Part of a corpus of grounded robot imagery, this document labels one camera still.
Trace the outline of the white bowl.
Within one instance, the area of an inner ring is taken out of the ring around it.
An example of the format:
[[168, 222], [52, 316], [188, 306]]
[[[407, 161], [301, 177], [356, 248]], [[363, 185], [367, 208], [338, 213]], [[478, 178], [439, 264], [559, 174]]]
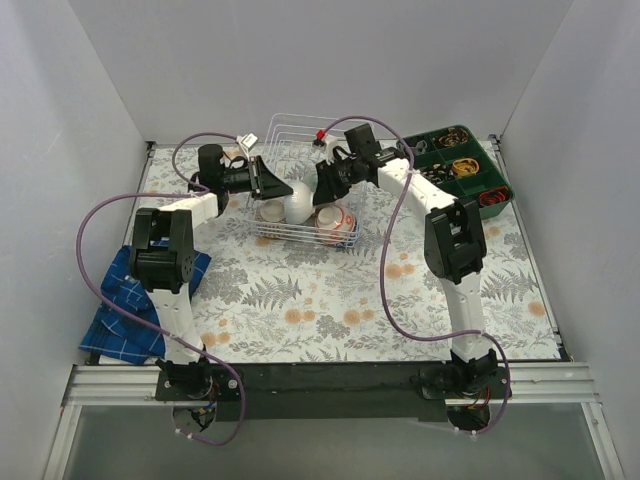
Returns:
[[289, 183], [292, 193], [284, 197], [284, 212], [289, 224], [302, 224], [313, 213], [313, 192], [302, 181], [294, 180]]

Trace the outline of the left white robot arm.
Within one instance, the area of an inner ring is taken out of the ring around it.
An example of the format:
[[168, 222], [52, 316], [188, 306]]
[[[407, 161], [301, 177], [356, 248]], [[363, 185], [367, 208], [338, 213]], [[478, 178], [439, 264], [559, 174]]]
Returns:
[[130, 271], [149, 296], [165, 332], [163, 363], [188, 366], [178, 377], [178, 387], [193, 400], [205, 398], [213, 386], [211, 373], [196, 365], [204, 355], [189, 294], [195, 272], [194, 231], [219, 217], [232, 194], [270, 200], [293, 193], [259, 155], [244, 153], [228, 160], [221, 145], [206, 144], [198, 148], [197, 160], [193, 179], [199, 184], [188, 197], [136, 212], [130, 256]]

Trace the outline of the brown patterned small bowl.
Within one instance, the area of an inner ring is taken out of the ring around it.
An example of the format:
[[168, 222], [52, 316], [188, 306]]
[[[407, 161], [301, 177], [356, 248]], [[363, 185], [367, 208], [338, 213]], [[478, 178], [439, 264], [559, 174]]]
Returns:
[[261, 203], [258, 208], [258, 220], [267, 223], [283, 223], [286, 219], [284, 203], [271, 199]]

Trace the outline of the orange floral bowl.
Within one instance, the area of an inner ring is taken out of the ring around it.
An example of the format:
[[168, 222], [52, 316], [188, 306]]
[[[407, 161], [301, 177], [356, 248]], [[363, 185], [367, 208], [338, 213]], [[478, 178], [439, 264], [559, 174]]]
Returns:
[[321, 233], [352, 232], [356, 226], [356, 217], [348, 207], [330, 204], [317, 212], [315, 226]]

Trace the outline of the white wire dish rack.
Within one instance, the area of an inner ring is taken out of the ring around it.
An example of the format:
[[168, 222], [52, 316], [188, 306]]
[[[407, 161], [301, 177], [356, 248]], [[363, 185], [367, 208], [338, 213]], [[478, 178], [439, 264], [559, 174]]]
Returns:
[[[287, 183], [294, 180], [302, 181], [307, 175], [316, 176], [315, 163], [312, 159], [312, 141], [316, 133], [332, 121], [330, 117], [274, 114], [261, 146], [264, 163], [277, 177]], [[345, 148], [347, 142], [344, 133], [359, 124], [358, 120], [353, 119], [342, 121], [332, 127], [329, 134], [338, 137], [340, 146]], [[302, 224], [289, 224], [286, 220], [283, 223], [261, 222], [258, 220], [258, 208], [263, 201], [253, 198], [246, 202], [248, 208], [246, 221], [251, 227], [251, 232], [259, 237], [350, 248], [360, 237], [367, 194], [367, 184], [361, 182], [353, 186], [345, 197], [333, 202], [333, 204], [348, 207], [354, 213], [356, 226], [349, 233], [321, 233], [315, 226], [316, 214]]]

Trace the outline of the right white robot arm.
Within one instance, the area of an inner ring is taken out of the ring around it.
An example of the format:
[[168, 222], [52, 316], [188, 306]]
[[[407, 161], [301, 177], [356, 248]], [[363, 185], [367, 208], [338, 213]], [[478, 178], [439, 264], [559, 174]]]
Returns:
[[451, 195], [427, 180], [415, 168], [408, 144], [384, 148], [371, 128], [374, 119], [345, 132], [348, 152], [316, 164], [317, 186], [313, 201], [324, 205], [343, 198], [352, 186], [368, 182], [396, 198], [421, 221], [423, 256], [443, 288], [451, 330], [430, 337], [430, 342], [450, 344], [454, 389], [475, 397], [489, 384], [486, 370], [506, 358], [497, 340], [486, 331], [480, 283], [487, 254], [478, 203]]

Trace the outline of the celadon green bowl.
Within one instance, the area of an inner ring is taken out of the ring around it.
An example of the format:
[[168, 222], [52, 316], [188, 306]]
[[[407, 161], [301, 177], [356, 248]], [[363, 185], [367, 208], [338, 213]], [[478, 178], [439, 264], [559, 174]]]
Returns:
[[318, 178], [314, 175], [307, 175], [302, 179], [302, 182], [312, 191], [317, 190]]

